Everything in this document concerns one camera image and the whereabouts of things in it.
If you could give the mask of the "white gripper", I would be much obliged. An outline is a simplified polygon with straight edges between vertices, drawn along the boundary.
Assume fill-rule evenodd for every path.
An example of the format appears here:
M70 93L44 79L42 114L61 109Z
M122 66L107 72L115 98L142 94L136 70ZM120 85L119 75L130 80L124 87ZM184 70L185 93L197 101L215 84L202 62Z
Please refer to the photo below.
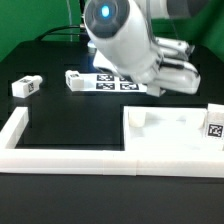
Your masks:
M198 70L189 63L195 46L186 41L156 37L155 41L163 53L158 75L147 85L146 93L160 97L167 90L195 94L201 77Z

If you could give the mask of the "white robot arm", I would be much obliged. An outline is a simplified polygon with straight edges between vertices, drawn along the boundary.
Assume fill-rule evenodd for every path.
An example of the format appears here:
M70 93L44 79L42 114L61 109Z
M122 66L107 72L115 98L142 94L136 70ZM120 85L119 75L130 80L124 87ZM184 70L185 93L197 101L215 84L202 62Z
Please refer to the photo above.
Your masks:
M194 47L153 34L154 19L196 16L210 0L88 0L84 24L96 47L95 68L142 85L151 96L197 92L201 77L189 62Z

